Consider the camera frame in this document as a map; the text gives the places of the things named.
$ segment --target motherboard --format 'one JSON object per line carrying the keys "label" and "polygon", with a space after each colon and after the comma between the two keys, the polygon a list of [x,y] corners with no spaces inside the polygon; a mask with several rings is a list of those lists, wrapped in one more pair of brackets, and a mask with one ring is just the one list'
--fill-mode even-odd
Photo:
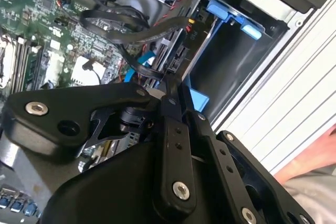
{"label": "motherboard", "polygon": [[0,0],[1,100],[25,90],[99,84],[82,69],[88,60],[102,84],[118,76],[122,58],[115,46],[76,22],[84,9],[73,0],[62,8],[57,0]]}

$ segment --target screw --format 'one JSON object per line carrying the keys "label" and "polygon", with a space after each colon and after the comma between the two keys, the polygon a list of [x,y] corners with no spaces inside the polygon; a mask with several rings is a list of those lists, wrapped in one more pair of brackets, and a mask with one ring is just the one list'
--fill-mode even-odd
{"label": "screw", "polygon": [[48,107],[41,102],[30,102],[26,105],[26,111],[31,115],[45,115],[48,113]]}
{"label": "screw", "polygon": [[300,218],[304,224],[310,224],[309,220],[304,215],[300,215]]}
{"label": "screw", "polygon": [[172,105],[176,105],[176,102],[173,99],[168,99],[168,101],[172,104]]}
{"label": "screw", "polygon": [[176,143],[175,147],[178,148],[179,150],[182,150],[182,145],[180,143]]}
{"label": "screw", "polygon": [[233,136],[232,136],[231,134],[229,134],[229,133],[227,133],[225,136],[226,136],[226,138],[227,138],[228,140],[230,140],[230,141],[233,141],[233,140],[234,140]]}
{"label": "screw", "polygon": [[189,188],[182,182],[173,184],[173,192],[181,200],[187,200],[190,197]]}
{"label": "screw", "polygon": [[257,224],[257,219],[254,214],[251,212],[250,209],[244,207],[242,209],[242,214],[244,219],[247,221],[248,224]]}
{"label": "screw", "polygon": [[137,89],[137,91],[136,91],[139,95],[142,95],[143,97],[146,95],[146,93],[143,91],[143,90],[141,90],[141,89]]}
{"label": "screw", "polygon": [[202,115],[202,114],[198,114],[198,117],[201,119],[201,120],[203,120],[203,121],[205,121],[205,116],[204,115]]}
{"label": "screw", "polygon": [[301,27],[303,25],[303,21],[299,19],[298,21],[295,22],[295,25],[296,27]]}
{"label": "screw", "polygon": [[147,129],[150,129],[151,127],[153,127],[153,125],[154,125],[153,121],[148,122]]}

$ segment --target chip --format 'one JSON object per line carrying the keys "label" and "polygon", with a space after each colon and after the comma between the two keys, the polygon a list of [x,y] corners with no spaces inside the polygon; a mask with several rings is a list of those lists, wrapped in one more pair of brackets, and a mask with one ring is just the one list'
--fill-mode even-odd
{"label": "chip", "polygon": [[42,5],[46,9],[51,9],[53,2],[51,0],[43,0]]}
{"label": "chip", "polygon": [[23,19],[29,19],[29,14],[28,13],[22,13],[22,18]]}

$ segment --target ram slot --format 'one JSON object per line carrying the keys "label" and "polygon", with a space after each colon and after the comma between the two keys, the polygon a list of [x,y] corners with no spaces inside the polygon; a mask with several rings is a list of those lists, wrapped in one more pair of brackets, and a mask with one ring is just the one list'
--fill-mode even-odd
{"label": "ram slot", "polygon": [[21,92],[24,88],[28,55],[31,53],[30,41],[17,38],[13,75],[11,81],[11,94]]}

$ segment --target green circuit board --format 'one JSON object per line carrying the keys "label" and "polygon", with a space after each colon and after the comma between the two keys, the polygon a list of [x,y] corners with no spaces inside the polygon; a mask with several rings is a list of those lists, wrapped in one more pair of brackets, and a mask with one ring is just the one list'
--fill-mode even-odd
{"label": "green circuit board", "polygon": [[[84,9],[85,6],[72,0],[65,6],[66,12],[74,18]],[[112,25],[104,20],[98,22],[104,29]],[[23,83],[16,89],[6,87],[2,94],[39,89],[47,81],[54,87],[73,86],[76,80],[71,75],[78,57],[94,59],[105,67],[102,83],[118,75],[121,55],[115,46],[68,18],[56,0],[0,0],[0,25],[12,37],[19,36],[25,44],[35,47],[35,52],[30,50],[24,62]],[[132,55],[141,50],[139,47],[128,49]]]}

